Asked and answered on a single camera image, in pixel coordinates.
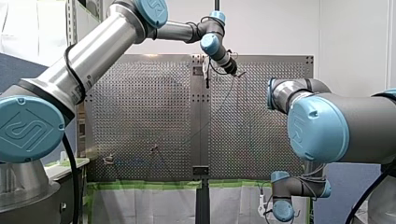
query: black pole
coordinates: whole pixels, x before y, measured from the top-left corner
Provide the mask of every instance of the black pole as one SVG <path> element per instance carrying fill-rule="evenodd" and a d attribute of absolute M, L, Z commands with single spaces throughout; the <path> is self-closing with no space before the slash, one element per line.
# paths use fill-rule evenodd
<path fill-rule="evenodd" d="M 215 10 L 220 11 L 220 0 L 215 0 Z"/>

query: perforated metal panel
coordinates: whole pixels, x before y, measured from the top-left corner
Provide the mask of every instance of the perforated metal panel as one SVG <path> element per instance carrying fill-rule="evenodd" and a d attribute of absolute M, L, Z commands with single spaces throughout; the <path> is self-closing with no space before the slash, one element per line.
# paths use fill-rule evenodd
<path fill-rule="evenodd" d="M 271 77 L 312 77 L 312 59 L 241 58 L 243 77 L 212 81 L 210 177 L 269 179 L 275 170 L 299 175 L 302 164 L 290 147 L 287 116 L 266 108 L 266 89 Z"/>
<path fill-rule="evenodd" d="M 90 180 L 191 178 L 190 61 L 123 56 L 95 85 Z"/>
<path fill-rule="evenodd" d="M 239 56 L 237 61 L 247 73 L 240 78 L 213 73 L 208 90 L 196 57 L 122 56 L 86 102 L 87 155 L 95 159 L 89 181 L 186 180 L 192 179 L 193 165 L 209 165 L 210 178 L 268 179 L 274 170 L 300 174 L 287 117 L 266 108 L 266 88 L 270 77 L 312 77 L 313 60 Z M 103 158 L 111 154 L 114 164 L 105 165 Z"/>

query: metal stand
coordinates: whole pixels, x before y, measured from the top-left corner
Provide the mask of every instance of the metal stand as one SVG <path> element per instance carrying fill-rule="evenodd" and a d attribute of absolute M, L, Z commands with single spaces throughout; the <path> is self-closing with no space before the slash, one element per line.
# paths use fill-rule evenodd
<path fill-rule="evenodd" d="M 0 210 L 1 223 L 22 224 L 26 221 L 40 224 L 61 223 L 63 206 L 60 203 L 59 188 L 58 183 L 52 183 L 49 191 L 41 199 L 2 208 Z"/>
<path fill-rule="evenodd" d="M 197 190 L 195 205 L 195 224 L 210 224 L 209 180 L 202 180 L 202 187 Z"/>

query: wire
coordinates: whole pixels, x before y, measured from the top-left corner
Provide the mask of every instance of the wire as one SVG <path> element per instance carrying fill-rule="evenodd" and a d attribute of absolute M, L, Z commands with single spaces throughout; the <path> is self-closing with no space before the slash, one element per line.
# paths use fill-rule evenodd
<path fill-rule="evenodd" d="M 236 52 L 235 55 L 236 55 L 236 58 L 234 58 L 234 60 L 238 60 L 238 58 L 239 58 L 238 52 Z"/>
<path fill-rule="evenodd" d="M 205 17 L 202 17 L 202 18 L 201 18 L 201 22 L 203 22 L 205 19 L 216 21 L 216 22 L 221 26 L 221 28 L 222 28 L 223 31 L 224 31 L 223 21 L 219 20 L 218 18 L 214 18 L 214 17 L 210 17 L 210 16 L 205 16 Z"/>
<path fill-rule="evenodd" d="M 382 183 L 382 181 L 384 181 L 384 179 L 390 174 L 390 171 L 392 171 L 395 167 L 396 167 L 396 159 L 394 159 L 392 163 L 387 167 L 387 169 L 376 179 L 376 181 L 366 191 L 364 191 L 364 193 L 359 198 L 358 202 L 355 204 L 352 210 L 350 210 L 350 213 L 346 218 L 346 224 L 349 224 L 352 221 L 356 212 L 359 210 L 359 208 L 364 203 L 366 198 L 373 192 L 373 190 L 376 187 L 378 187 L 379 184 Z"/>
<path fill-rule="evenodd" d="M 197 23 L 195 23 L 195 22 L 193 22 L 193 21 L 188 21 L 188 22 L 186 22 L 186 24 L 191 24 L 191 25 L 195 26 L 195 28 L 197 29 L 197 34 L 198 34 L 198 36 L 199 36 L 200 38 L 202 38 L 202 35 L 201 35 L 201 33 L 199 32 L 199 27 L 198 27 L 198 24 L 197 24 Z"/>
<path fill-rule="evenodd" d="M 223 106 L 224 106 L 225 102 L 227 101 L 228 97 L 230 96 L 230 93 L 231 93 L 232 90 L 233 90 L 233 82 L 231 83 L 231 88 L 228 90 L 227 95 L 224 97 L 224 100 L 223 100 L 223 102 L 221 103 L 220 108 L 215 112 L 215 115 L 214 115 L 214 116 L 210 116 L 209 121 L 208 121 L 198 132 L 196 132 L 195 134 L 193 134 L 193 135 L 191 136 L 191 138 L 189 138 L 186 142 L 184 142 L 183 145 L 189 143 L 189 142 L 191 141 L 191 139 L 192 139 L 195 135 L 197 135 L 198 133 L 200 133 L 200 132 L 212 121 L 213 117 L 215 117 L 215 116 L 220 112 L 220 110 L 223 108 Z"/>
<path fill-rule="evenodd" d="M 304 179 L 300 178 L 299 176 L 293 176 L 292 178 L 299 180 L 306 188 L 309 189 L 309 191 L 312 193 L 312 195 L 315 198 L 314 201 L 316 201 L 318 199 L 317 194 L 314 192 L 314 190 L 307 183 L 305 183 Z"/>
<path fill-rule="evenodd" d="M 78 185 L 78 169 L 76 165 L 76 160 L 73 155 L 73 150 L 70 147 L 69 140 L 67 139 L 66 133 L 64 134 L 64 138 L 62 140 L 64 142 L 64 149 L 66 150 L 67 157 L 70 161 L 70 167 L 72 170 L 72 179 L 73 179 L 73 196 L 74 196 L 74 207 L 73 207 L 73 224 L 78 224 L 78 215 L 79 215 L 79 185 Z"/>
<path fill-rule="evenodd" d="M 268 203 L 271 201 L 272 198 L 273 198 L 273 195 L 271 194 L 270 198 L 267 200 L 267 204 L 265 205 L 265 209 L 264 209 L 264 218 L 265 218 L 265 221 L 267 222 L 267 224 L 270 224 L 270 222 L 268 221 L 267 214 L 268 214 L 268 213 L 272 213 L 272 211 L 273 211 L 273 210 L 271 209 L 271 210 L 269 210 L 269 211 L 267 212 Z"/>
<path fill-rule="evenodd" d="M 221 72 L 219 72 L 219 71 L 213 66 L 213 64 L 212 64 L 212 58 L 210 58 L 210 57 L 209 57 L 209 65 L 210 65 L 210 67 L 213 69 L 213 71 L 215 71 L 215 73 L 217 73 L 217 74 L 219 74 L 219 75 L 221 75 L 221 76 L 228 76 L 228 75 L 230 75 L 230 74 L 228 74 L 228 73 L 221 73 Z"/>
<path fill-rule="evenodd" d="M 312 177 L 312 178 L 306 178 L 306 177 L 299 176 L 299 178 L 304 180 L 304 181 L 312 182 L 312 183 L 318 183 L 318 184 L 326 183 L 326 176 L 323 176 L 323 177 Z"/>
<path fill-rule="evenodd" d="M 323 170 L 326 167 L 327 164 L 321 164 L 315 171 L 308 173 L 308 174 L 303 174 L 302 176 L 311 176 L 311 175 L 315 175 L 318 172 L 320 172 L 321 170 Z"/>
<path fill-rule="evenodd" d="M 64 51 L 64 62 L 66 63 L 66 70 L 67 72 L 73 76 L 73 78 L 75 79 L 75 81 L 78 83 L 79 86 L 79 90 L 81 92 L 81 97 L 79 99 L 79 101 L 77 102 L 77 105 L 81 104 L 85 97 L 85 87 L 84 84 L 82 83 L 81 79 L 79 78 L 79 76 L 77 75 L 76 71 L 72 68 L 72 66 L 70 65 L 70 60 L 69 60 L 69 52 L 70 49 L 72 49 L 75 45 L 70 45 L 69 47 L 67 47 L 67 49 Z"/>
<path fill-rule="evenodd" d="M 299 217 L 299 216 L 300 216 L 300 213 L 301 213 L 301 210 L 298 210 L 298 213 L 297 213 L 297 215 L 296 215 L 296 216 L 294 216 L 294 217 Z"/>
<path fill-rule="evenodd" d="M 262 191 L 263 190 L 263 187 L 264 187 L 264 183 L 262 183 L 262 185 L 260 186 L 260 184 L 259 183 L 257 183 L 257 187 L 259 188 L 259 190 L 260 191 Z"/>

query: light blue joint cap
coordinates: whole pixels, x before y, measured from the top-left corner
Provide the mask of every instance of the light blue joint cap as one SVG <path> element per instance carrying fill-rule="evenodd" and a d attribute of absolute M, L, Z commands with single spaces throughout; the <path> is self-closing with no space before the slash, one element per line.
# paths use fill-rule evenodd
<path fill-rule="evenodd" d="M 168 7 L 164 0 L 135 0 L 135 4 L 152 27 L 161 28 L 168 21 Z"/>
<path fill-rule="evenodd" d="M 396 88 L 386 90 L 385 93 L 396 94 Z"/>
<path fill-rule="evenodd" d="M 272 77 L 271 79 L 268 80 L 268 86 L 267 86 L 267 109 L 274 110 L 274 105 L 272 102 L 272 91 L 273 91 L 273 85 L 274 81 L 276 78 Z"/>
<path fill-rule="evenodd" d="M 54 105 L 32 96 L 0 99 L 0 161 L 39 160 L 64 136 L 64 116 Z"/>
<path fill-rule="evenodd" d="M 220 42 L 217 36 L 206 34 L 201 39 L 201 49 L 209 56 L 213 56 L 218 52 Z"/>
<path fill-rule="evenodd" d="M 219 19 L 225 26 L 225 15 L 222 11 L 212 11 L 212 13 L 210 13 L 210 17 Z"/>
<path fill-rule="evenodd" d="M 324 190 L 319 198 L 329 198 L 331 194 L 332 194 L 332 186 L 330 185 L 329 180 L 326 180 Z"/>
<path fill-rule="evenodd" d="M 297 156 L 308 161 L 339 161 L 349 145 L 344 115 L 332 102 L 319 96 L 293 104 L 288 114 L 288 135 Z"/>
<path fill-rule="evenodd" d="M 271 183 L 275 183 L 278 180 L 290 177 L 286 171 L 274 171 L 271 173 Z"/>
<path fill-rule="evenodd" d="M 286 201 L 276 201 L 273 206 L 273 214 L 277 220 L 288 222 L 294 218 L 294 209 L 293 206 Z"/>

